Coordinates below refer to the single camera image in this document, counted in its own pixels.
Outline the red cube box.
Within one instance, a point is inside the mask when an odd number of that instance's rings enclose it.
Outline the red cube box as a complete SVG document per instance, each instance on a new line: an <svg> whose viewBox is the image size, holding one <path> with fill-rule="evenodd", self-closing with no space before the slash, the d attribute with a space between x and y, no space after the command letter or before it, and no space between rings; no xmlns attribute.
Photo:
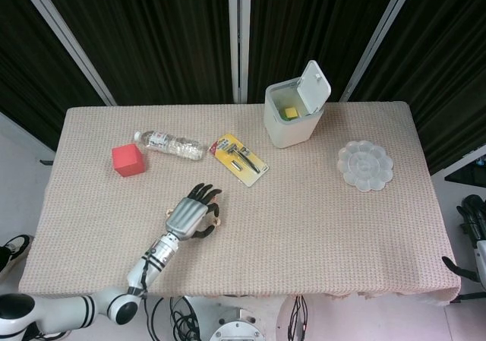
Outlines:
<svg viewBox="0 0 486 341"><path fill-rule="evenodd" d="M122 177L138 175L146 171L142 152L136 144L113 147L112 166Z"/></svg>

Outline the grey round robot base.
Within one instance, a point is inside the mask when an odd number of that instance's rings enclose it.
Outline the grey round robot base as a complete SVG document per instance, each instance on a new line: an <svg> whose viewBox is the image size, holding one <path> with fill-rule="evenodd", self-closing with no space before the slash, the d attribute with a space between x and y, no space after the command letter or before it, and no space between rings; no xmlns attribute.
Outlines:
<svg viewBox="0 0 486 341"><path fill-rule="evenodd" d="M260 319L244 308L230 308L216 317L208 341L266 341Z"/></svg>

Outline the white flip-lid trash bin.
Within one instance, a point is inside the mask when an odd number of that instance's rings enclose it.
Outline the white flip-lid trash bin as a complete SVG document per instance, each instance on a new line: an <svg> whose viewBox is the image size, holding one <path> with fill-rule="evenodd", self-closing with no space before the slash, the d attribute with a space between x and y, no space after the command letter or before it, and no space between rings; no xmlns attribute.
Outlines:
<svg viewBox="0 0 486 341"><path fill-rule="evenodd" d="M307 141L330 94L330 83L315 60L307 63L301 76L269 85L265 91L264 125L274 146L286 148ZM281 109L292 106L299 118L283 120Z"/></svg>

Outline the clear flower-shaped paint palette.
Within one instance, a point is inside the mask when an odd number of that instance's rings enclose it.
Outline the clear flower-shaped paint palette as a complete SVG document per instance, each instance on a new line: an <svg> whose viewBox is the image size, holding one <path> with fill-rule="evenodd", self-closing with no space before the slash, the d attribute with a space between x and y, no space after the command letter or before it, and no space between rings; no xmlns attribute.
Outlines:
<svg viewBox="0 0 486 341"><path fill-rule="evenodd" d="M338 152L344 182L360 192L381 191L393 179L393 160L370 141L349 141Z"/></svg>

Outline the white black sneaker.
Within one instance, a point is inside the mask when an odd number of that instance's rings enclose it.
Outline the white black sneaker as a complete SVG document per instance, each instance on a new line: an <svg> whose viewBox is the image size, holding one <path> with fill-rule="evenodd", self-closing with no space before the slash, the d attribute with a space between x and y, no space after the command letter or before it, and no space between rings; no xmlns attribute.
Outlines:
<svg viewBox="0 0 486 341"><path fill-rule="evenodd" d="M34 237L18 235L0 246L0 281L29 253Z"/></svg>

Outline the black curtain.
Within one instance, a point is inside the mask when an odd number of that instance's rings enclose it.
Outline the black curtain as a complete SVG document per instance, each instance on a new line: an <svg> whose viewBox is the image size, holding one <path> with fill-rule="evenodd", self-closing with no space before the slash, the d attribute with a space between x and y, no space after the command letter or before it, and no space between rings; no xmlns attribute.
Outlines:
<svg viewBox="0 0 486 341"><path fill-rule="evenodd" d="M432 174L486 144L486 0L406 0L350 100L407 103Z"/></svg>
<svg viewBox="0 0 486 341"><path fill-rule="evenodd" d="M51 0L120 106L233 101L228 0Z"/></svg>
<svg viewBox="0 0 486 341"><path fill-rule="evenodd" d="M0 0L0 113L52 150L66 112L104 103L30 0Z"/></svg>
<svg viewBox="0 0 486 341"><path fill-rule="evenodd" d="M331 86L344 92L390 0L251 0L248 102L266 88L300 77L315 60Z"/></svg>

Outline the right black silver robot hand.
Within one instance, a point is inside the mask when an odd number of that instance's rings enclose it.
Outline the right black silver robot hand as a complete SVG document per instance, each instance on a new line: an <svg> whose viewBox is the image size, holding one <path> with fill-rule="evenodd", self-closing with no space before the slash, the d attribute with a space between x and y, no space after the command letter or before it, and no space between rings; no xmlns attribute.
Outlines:
<svg viewBox="0 0 486 341"><path fill-rule="evenodd" d="M477 194L470 194L456 209L463 219L460 228L469 237L474 251L475 270L458 267L445 256L442 261L452 273L478 283L486 290L486 201Z"/></svg>

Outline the beige woven tablecloth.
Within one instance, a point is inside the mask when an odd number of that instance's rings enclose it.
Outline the beige woven tablecloth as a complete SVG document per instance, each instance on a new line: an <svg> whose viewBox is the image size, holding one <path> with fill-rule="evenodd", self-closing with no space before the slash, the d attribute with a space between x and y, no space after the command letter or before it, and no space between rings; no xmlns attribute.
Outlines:
<svg viewBox="0 0 486 341"><path fill-rule="evenodd" d="M423 295L449 302L460 279L409 106L329 103L311 138L273 146L261 105L69 109L19 290L76 295L126 277L165 230L166 211L197 184L221 189L221 225L182 242L150 291L160 295L320 293ZM211 144L233 134L269 170L250 188L212 156L144 153L145 173L124 178L111 151L134 132L161 130ZM337 168L349 141L393 160L381 191L360 192Z"/></svg>

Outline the clear plastic water bottle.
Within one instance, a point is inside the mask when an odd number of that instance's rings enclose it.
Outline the clear plastic water bottle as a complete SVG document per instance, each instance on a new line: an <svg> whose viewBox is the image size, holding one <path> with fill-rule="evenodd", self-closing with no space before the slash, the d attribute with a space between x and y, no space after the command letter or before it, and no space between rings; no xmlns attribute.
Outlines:
<svg viewBox="0 0 486 341"><path fill-rule="evenodd" d="M147 148L160 153L166 153L193 161L203 158L205 146L198 141L185 137L176 137L161 131L136 131L134 140Z"/></svg>

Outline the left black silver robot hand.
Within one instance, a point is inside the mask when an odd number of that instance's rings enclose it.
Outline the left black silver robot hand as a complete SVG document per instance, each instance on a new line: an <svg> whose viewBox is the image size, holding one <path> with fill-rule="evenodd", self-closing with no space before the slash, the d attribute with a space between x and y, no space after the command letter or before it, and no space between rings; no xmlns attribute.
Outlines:
<svg viewBox="0 0 486 341"><path fill-rule="evenodd" d="M208 225L205 230L197 228L205 217L212 213L219 217L219 205L213 199L222 190L213 188L211 184L196 185L186 197L183 197L166 221L166 231L172 233L179 241L191 238L206 238L216 226Z"/></svg>

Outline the razor on yellow blister card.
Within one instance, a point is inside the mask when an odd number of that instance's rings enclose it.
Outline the razor on yellow blister card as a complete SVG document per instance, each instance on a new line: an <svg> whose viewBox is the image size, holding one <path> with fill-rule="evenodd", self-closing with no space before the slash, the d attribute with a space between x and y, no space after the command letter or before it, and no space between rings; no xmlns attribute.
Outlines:
<svg viewBox="0 0 486 341"><path fill-rule="evenodd" d="M232 134L219 137L208 151L247 188L269 170L269 166L258 155Z"/></svg>

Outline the grey aluminium frame post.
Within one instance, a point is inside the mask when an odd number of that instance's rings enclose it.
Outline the grey aluminium frame post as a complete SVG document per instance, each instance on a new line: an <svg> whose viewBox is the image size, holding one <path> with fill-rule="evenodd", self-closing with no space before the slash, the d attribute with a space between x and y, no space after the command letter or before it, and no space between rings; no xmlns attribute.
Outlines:
<svg viewBox="0 0 486 341"><path fill-rule="evenodd" d="M406 1L407 0L389 1L346 85L346 88L339 98L340 103L349 101Z"/></svg>
<svg viewBox="0 0 486 341"><path fill-rule="evenodd" d="M55 34L58 41L63 45L66 52L90 83L91 87L96 91L99 98L107 106L117 106L111 91L52 0L30 0L30 2Z"/></svg>
<svg viewBox="0 0 486 341"><path fill-rule="evenodd" d="M232 97L235 104L248 102L251 0L228 0Z"/></svg>

